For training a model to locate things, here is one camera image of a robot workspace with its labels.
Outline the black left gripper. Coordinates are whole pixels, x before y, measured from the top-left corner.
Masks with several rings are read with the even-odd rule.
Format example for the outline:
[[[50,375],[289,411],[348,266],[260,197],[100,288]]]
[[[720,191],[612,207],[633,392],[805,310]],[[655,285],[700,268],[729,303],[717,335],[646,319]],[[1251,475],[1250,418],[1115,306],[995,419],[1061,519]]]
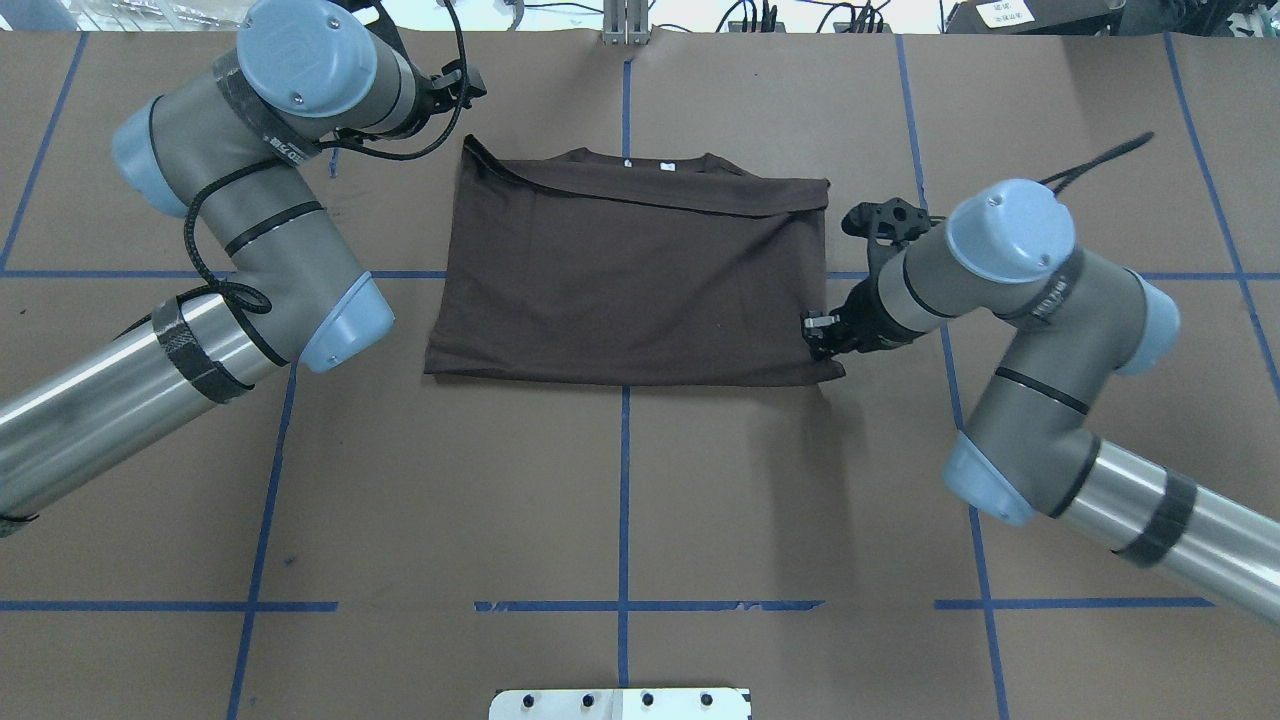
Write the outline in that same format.
[[[375,3],[378,18],[375,35],[396,53],[399,69],[399,94],[388,118],[375,126],[376,136],[413,136],[440,114],[451,114],[454,124],[463,109],[488,95],[477,68],[466,59],[465,37],[453,3],[439,1],[453,24],[460,56],[445,64],[438,74],[424,74],[410,59],[404,41],[390,13],[381,1]]]

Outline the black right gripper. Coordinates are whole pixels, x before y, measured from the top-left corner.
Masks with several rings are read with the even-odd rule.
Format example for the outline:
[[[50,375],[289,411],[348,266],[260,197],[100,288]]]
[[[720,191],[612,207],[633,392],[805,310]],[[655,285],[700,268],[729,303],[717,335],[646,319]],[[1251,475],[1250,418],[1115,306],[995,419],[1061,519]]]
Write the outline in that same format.
[[[879,279],[891,260],[942,220],[902,199],[860,202],[850,209],[841,229],[867,241],[868,277],[829,314],[805,313],[803,338],[815,363],[841,354],[899,348],[923,336],[890,315],[879,297]]]

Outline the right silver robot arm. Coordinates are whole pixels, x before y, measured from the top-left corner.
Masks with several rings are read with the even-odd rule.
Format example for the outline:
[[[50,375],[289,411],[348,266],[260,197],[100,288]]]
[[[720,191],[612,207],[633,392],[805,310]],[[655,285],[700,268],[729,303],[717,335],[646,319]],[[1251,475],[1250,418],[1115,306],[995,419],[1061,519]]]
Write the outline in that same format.
[[[1174,300],[1076,242],[1048,186],[1000,181],[933,217],[901,199],[841,222],[867,241],[869,274],[810,314],[812,355],[900,348],[978,310],[1015,333],[943,469],[974,509],[1021,527],[1043,515],[1135,568],[1277,626],[1277,523],[1085,428],[1112,375],[1174,346]]]

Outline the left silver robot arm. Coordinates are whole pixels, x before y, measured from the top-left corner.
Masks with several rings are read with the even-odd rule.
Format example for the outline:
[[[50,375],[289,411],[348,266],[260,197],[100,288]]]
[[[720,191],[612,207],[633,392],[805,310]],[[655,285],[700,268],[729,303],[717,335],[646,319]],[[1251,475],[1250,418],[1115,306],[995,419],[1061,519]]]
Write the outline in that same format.
[[[257,1],[234,46],[111,138],[125,182],[182,223],[198,284],[3,405],[3,536],[276,369],[329,372],[396,316],[301,167],[330,149],[412,161],[486,94],[457,47],[411,59],[381,3]]]

